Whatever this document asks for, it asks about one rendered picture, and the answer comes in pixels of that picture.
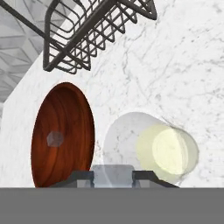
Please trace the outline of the brown wooden bowl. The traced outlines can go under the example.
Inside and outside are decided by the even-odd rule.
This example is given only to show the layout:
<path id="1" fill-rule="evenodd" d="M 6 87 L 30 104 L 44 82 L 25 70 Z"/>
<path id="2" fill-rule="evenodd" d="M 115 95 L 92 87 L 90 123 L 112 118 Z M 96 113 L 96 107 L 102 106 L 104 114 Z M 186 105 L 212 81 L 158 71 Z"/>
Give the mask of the brown wooden bowl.
<path id="1" fill-rule="evenodd" d="M 49 147 L 51 131 L 60 132 L 60 147 Z M 70 82 L 56 85 L 43 100 L 31 140 L 31 172 L 36 187 L 67 179 L 90 169 L 95 150 L 95 124 L 86 96 Z"/>

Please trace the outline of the glass of lemonade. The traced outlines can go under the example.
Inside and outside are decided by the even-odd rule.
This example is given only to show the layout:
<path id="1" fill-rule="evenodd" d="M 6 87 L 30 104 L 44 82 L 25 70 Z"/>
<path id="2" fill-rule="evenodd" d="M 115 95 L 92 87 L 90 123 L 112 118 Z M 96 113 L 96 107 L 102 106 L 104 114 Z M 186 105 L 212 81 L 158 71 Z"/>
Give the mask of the glass of lemonade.
<path id="1" fill-rule="evenodd" d="M 199 147 L 185 130 L 144 112 L 129 112 L 108 128 L 102 157 L 106 165 L 153 171 L 176 184 L 195 169 Z"/>

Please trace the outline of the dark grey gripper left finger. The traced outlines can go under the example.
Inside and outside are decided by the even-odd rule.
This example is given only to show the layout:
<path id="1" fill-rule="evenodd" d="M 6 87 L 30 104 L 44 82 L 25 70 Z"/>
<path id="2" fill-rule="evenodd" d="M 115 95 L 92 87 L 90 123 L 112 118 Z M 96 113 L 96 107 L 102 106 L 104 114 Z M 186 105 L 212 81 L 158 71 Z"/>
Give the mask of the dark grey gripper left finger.
<path id="1" fill-rule="evenodd" d="M 73 171 L 63 181 L 53 184 L 52 187 L 64 188 L 94 188 L 95 173 L 93 171 Z"/>

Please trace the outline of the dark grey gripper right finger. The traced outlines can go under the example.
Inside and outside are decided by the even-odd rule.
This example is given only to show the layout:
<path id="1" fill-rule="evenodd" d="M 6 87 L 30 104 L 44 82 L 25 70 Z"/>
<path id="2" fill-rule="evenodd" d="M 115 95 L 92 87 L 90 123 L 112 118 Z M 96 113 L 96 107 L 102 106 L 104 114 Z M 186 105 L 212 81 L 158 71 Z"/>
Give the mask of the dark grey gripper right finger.
<path id="1" fill-rule="evenodd" d="M 137 183 L 140 180 L 149 180 L 152 183 L 158 184 L 162 187 L 171 187 L 177 188 L 176 185 L 166 182 L 162 179 L 159 179 L 154 171 L 133 171 L 132 172 L 132 187 L 136 188 Z"/>

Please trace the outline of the clear ice cube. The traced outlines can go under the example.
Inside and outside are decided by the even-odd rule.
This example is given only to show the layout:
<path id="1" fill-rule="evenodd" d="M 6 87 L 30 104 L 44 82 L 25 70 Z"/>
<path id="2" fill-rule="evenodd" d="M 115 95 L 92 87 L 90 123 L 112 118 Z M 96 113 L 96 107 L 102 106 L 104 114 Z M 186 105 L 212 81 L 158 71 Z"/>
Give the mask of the clear ice cube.
<path id="1" fill-rule="evenodd" d="M 51 131 L 48 134 L 46 141 L 49 147 L 60 147 L 63 144 L 64 137 L 58 131 Z"/>

